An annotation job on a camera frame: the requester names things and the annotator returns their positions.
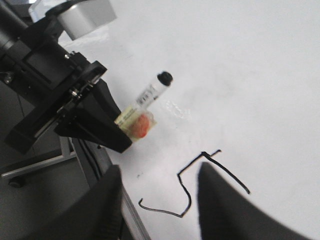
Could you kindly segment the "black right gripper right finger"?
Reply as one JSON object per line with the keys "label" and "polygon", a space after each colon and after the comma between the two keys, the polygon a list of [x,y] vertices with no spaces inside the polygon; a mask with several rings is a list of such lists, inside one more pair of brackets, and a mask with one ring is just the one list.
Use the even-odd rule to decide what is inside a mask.
{"label": "black right gripper right finger", "polygon": [[197,205],[203,240],[304,240],[239,194],[209,164],[198,174]]}

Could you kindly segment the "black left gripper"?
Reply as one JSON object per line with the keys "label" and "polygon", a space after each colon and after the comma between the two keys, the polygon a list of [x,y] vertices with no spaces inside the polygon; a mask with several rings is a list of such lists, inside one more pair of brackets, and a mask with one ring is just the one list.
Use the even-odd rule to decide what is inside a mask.
{"label": "black left gripper", "polygon": [[32,25],[3,21],[3,81],[34,106],[5,138],[26,153],[53,123],[59,136],[123,153],[132,140],[115,123],[121,111],[101,79],[106,68],[58,43],[63,29],[44,18]]}

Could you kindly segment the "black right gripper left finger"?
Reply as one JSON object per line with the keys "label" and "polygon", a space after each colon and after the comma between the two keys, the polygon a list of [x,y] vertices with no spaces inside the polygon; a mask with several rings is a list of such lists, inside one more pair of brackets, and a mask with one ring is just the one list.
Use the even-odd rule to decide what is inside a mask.
{"label": "black right gripper left finger", "polygon": [[117,240],[122,222],[122,177],[118,165],[62,215],[24,240]]}

